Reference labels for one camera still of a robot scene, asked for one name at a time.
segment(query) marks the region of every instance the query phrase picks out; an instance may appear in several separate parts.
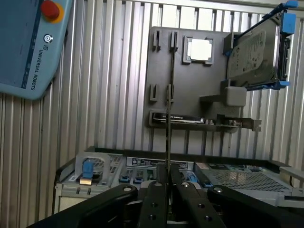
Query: screw hole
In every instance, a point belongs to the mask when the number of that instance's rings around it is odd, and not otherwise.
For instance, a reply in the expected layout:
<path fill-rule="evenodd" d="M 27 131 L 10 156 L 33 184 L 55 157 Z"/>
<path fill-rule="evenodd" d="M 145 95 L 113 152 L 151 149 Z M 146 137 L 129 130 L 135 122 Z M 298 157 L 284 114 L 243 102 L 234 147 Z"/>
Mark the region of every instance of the screw hole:
<path fill-rule="evenodd" d="M 205 220 L 208 221 L 208 222 L 210 222 L 210 221 L 212 221 L 212 217 L 206 215 L 206 216 L 205 216 Z"/>
<path fill-rule="evenodd" d="M 155 207 L 157 207 L 157 206 L 158 206 L 157 203 L 151 203 L 151 207 L 155 208 Z"/>
<path fill-rule="evenodd" d="M 205 205 L 204 205 L 204 204 L 199 203 L 199 204 L 198 204 L 198 207 L 199 207 L 199 208 L 205 208 Z"/>
<path fill-rule="evenodd" d="M 156 220 L 156 215 L 149 215 L 150 220 Z"/>

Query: metal mesh grille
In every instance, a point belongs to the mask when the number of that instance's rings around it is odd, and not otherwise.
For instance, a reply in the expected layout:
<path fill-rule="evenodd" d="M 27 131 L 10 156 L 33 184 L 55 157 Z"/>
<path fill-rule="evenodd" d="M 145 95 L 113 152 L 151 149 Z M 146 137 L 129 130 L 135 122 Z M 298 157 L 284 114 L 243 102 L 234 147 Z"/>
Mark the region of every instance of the metal mesh grille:
<path fill-rule="evenodd" d="M 114 162 L 119 162 L 120 159 L 121 159 L 121 157 L 114 157 L 113 161 L 114 161 Z"/>
<path fill-rule="evenodd" d="M 99 158 L 90 158 L 94 162 L 93 174 L 101 175 L 103 173 L 104 161 Z"/>
<path fill-rule="evenodd" d="M 274 181 L 262 172 L 235 172 L 227 170 L 208 171 L 217 184 L 232 189 L 261 190 L 283 192 L 288 190 L 284 185 Z"/>

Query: white cpu chip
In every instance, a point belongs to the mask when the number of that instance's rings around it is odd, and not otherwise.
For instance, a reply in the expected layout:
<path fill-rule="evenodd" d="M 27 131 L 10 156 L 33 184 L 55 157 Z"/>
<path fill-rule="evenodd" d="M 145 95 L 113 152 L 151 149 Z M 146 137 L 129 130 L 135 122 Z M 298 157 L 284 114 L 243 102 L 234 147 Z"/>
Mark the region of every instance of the white cpu chip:
<path fill-rule="evenodd" d="M 192 39 L 191 43 L 188 44 L 188 53 L 192 60 L 207 61 L 211 58 L 212 44 L 209 40 Z"/>

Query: corrugated metal wall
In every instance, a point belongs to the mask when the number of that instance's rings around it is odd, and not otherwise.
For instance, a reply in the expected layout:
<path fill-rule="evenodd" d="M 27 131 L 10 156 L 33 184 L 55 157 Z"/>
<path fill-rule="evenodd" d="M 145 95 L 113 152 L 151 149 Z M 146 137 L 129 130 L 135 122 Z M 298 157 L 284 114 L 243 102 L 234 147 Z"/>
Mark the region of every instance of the corrugated metal wall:
<path fill-rule="evenodd" d="M 191 0 L 75 1 L 46 96 L 28 101 L 0 95 L 0 227 L 25 227 L 50 215 L 55 170 L 88 146 L 165 151 L 164 130 L 144 128 L 142 118 L 151 26 L 244 31 L 268 12 Z M 262 132 L 176 130 L 172 152 L 274 159 L 304 168 L 304 13 L 297 15 L 291 86 L 249 93 L 242 111 L 262 119 Z"/>

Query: red emergency stop button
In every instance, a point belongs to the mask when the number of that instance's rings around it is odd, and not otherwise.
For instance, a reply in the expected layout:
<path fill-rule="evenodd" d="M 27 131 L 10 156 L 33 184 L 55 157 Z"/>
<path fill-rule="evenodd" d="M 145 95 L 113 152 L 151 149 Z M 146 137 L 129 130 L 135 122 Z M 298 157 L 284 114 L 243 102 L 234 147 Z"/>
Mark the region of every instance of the red emergency stop button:
<path fill-rule="evenodd" d="M 42 14 L 48 19 L 55 20 L 59 17 L 59 7 L 53 1 L 43 1 L 40 9 Z"/>

